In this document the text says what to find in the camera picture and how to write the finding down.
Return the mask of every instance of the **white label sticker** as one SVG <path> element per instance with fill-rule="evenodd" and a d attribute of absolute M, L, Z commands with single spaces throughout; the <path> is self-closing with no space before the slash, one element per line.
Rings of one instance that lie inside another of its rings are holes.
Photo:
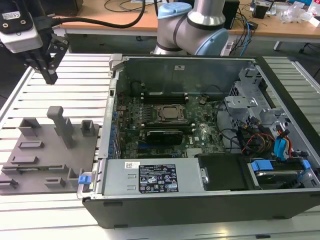
<path fill-rule="evenodd" d="M 21 14 L 19 11 L 2 13 L 2 17 L 4 20 L 18 19 L 18 18 L 20 18 L 20 16 L 21 16 Z"/>
<path fill-rule="evenodd" d="M 124 163 L 125 169 L 138 169 L 140 165 L 139 161 L 126 161 Z"/>
<path fill-rule="evenodd" d="M 183 71 L 183 70 L 185 70 L 185 66 L 184 65 L 175 65 L 174 70 Z"/>

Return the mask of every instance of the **gray 3d printed tray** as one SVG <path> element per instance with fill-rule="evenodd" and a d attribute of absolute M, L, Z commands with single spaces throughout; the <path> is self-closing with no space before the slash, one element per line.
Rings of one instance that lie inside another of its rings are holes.
<path fill-rule="evenodd" d="M 99 125 L 92 120 L 72 125 L 61 106 L 51 106 L 54 124 L 24 118 L 21 135 L 0 175 L 0 194 L 77 192 L 78 177 L 91 172 Z"/>

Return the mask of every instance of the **slotted metal surface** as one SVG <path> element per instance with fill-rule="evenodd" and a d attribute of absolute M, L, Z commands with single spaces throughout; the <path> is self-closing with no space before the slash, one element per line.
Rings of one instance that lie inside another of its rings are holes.
<path fill-rule="evenodd" d="M 264 58 L 314 129 L 320 134 L 319 84 L 297 62 L 291 62 L 286 57 Z M 267 92 L 274 105 L 281 107 L 269 88 Z"/>
<path fill-rule="evenodd" d="M 23 117 L 37 117 L 40 124 L 52 123 L 46 118 L 49 105 L 64 106 L 64 116 L 70 117 L 72 123 L 93 119 L 102 125 L 110 81 L 108 61 L 109 55 L 106 54 L 67 54 L 57 71 L 60 78 L 53 86 L 45 85 L 37 73 L 26 75 L 26 79 L 21 80 L 21 90 L 0 121 L 0 165 L 7 161 L 17 142 L 20 135 L 17 127 Z M 319 221 L 320 207 L 315 207 L 287 220 L 103 229 L 97 225 L 75 193 L 0 196 L 1 240 L 79 237 L 99 240 L 253 240 L 256 235 L 270 235 L 272 239 L 281 240 L 318 240 Z"/>

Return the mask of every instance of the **warning label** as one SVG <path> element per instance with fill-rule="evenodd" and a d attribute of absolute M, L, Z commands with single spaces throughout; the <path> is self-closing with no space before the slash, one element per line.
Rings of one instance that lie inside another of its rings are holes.
<path fill-rule="evenodd" d="M 179 192 L 176 165 L 140 165 L 139 192 L 142 194 Z"/>

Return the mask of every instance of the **motherboard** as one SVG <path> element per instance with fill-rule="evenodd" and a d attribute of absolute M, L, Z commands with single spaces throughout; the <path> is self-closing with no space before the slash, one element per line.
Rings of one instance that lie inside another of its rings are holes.
<path fill-rule="evenodd" d="M 177 98 L 172 103 L 118 96 L 117 129 L 122 159 L 193 158 L 202 153 L 225 152 L 213 122 L 214 102 L 206 102 L 201 95 L 182 97 L 185 102 Z"/>

